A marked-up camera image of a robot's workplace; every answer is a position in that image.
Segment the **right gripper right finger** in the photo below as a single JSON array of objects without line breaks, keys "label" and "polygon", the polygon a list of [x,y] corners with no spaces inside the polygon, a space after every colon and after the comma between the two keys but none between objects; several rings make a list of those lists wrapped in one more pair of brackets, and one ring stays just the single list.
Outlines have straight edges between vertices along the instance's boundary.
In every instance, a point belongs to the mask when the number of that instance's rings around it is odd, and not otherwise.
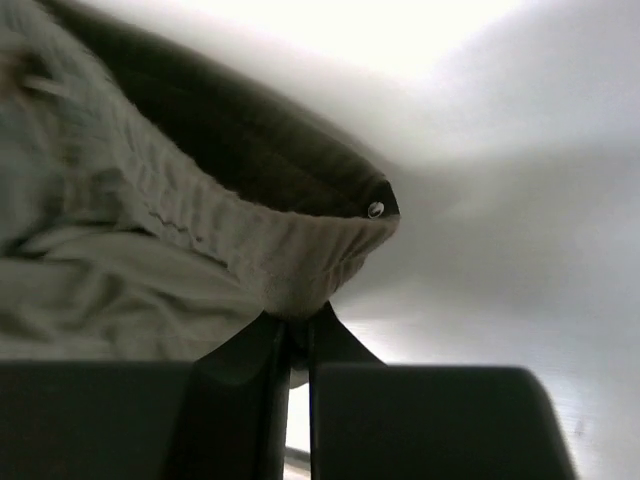
[{"label": "right gripper right finger", "polygon": [[307,327],[314,479],[573,479],[528,370],[387,365],[325,305]]}]

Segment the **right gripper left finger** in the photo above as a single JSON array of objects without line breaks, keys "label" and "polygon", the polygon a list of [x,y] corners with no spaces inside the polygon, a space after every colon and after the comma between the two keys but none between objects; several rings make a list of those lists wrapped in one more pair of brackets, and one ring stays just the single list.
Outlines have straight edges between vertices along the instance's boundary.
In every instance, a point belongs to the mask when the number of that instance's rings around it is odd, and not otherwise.
[{"label": "right gripper left finger", "polygon": [[281,479],[289,395],[286,326],[262,314],[194,363],[163,479]]}]

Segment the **olive green shorts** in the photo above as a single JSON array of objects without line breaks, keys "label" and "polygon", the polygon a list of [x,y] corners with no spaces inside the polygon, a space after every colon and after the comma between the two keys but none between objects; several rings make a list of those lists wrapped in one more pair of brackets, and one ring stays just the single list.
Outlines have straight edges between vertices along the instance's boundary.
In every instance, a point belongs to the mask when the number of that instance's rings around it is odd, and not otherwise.
[{"label": "olive green shorts", "polygon": [[194,360],[302,323],[396,231],[330,124],[68,1],[1,5],[1,356]]}]

